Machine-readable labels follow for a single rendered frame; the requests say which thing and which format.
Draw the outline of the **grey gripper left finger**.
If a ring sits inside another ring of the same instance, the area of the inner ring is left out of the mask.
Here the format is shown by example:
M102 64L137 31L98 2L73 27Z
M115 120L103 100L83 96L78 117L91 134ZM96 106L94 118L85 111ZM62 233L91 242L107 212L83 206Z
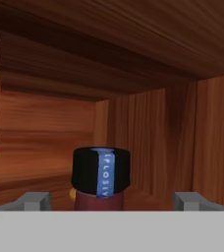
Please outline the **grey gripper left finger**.
M51 194L49 192L26 192L14 202L0 206L0 211L50 211Z

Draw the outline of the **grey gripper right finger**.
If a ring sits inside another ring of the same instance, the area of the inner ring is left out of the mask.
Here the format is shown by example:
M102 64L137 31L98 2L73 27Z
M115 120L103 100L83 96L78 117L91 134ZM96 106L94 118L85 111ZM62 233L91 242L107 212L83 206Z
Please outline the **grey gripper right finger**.
M224 211L224 206L206 200L198 192L175 192L175 211Z

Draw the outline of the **red black-capped condiment bottle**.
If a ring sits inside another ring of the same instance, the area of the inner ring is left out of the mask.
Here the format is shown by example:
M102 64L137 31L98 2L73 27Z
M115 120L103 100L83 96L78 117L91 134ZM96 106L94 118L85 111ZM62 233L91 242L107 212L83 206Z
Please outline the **red black-capped condiment bottle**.
M131 154L110 147L74 150L72 186L76 211L122 211L131 183Z

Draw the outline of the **brown wooden cabinet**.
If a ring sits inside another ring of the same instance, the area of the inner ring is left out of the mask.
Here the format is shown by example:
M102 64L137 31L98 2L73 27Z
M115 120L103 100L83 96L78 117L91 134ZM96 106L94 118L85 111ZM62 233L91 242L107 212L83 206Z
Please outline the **brown wooden cabinet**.
M224 0L0 0L0 205L70 210L85 146L130 152L129 210L224 205Z

